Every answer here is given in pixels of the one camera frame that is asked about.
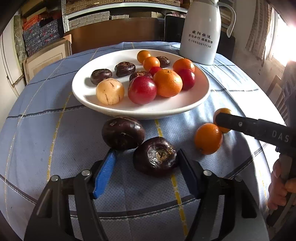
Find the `right hand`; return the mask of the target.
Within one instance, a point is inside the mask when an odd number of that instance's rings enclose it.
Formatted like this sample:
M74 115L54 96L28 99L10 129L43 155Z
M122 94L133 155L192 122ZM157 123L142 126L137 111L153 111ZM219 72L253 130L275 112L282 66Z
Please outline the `right hand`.
M285 206L287 204L287 194L296 192L295 178L284 182L281 179L281 165L277 160L273 165L273 171L271 173L271 184L268 188L269 198L267 206L270 210L276 210L279 206Z

